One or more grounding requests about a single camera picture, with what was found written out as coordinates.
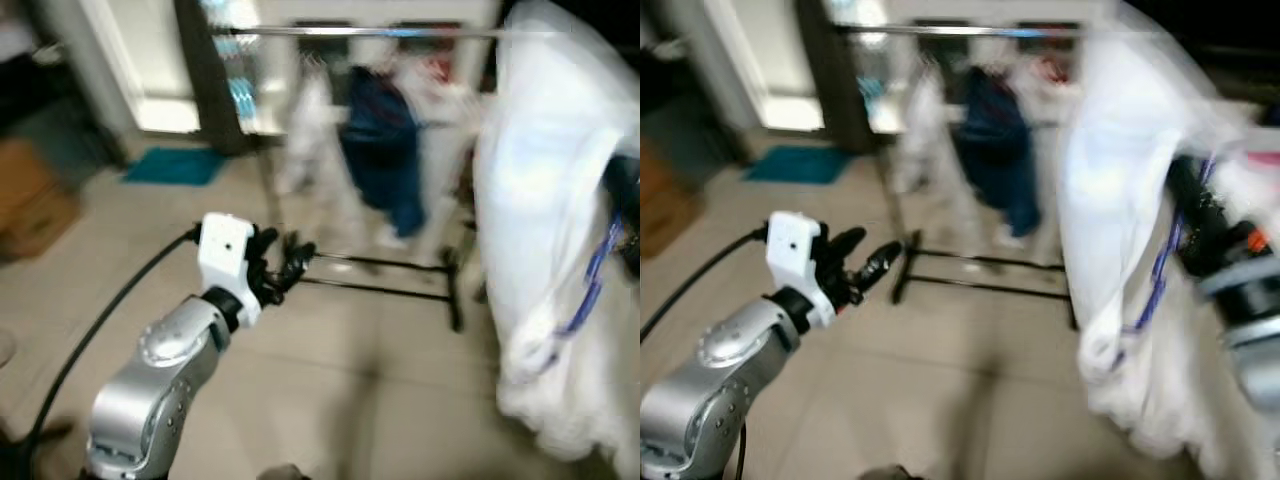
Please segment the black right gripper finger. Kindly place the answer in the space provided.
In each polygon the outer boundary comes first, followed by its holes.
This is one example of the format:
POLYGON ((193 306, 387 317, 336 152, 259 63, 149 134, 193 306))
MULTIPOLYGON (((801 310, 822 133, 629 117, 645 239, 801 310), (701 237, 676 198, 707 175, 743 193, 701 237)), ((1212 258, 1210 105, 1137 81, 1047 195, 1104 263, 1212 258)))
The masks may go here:
POLYGON ((1213 196, 1208 182, 1211 161, 1190 154, 1176 154, 1170 163, 1165 189, 1170 195, 1176 214, 1190 227, 1213 225, 1217 220, 1213 196))

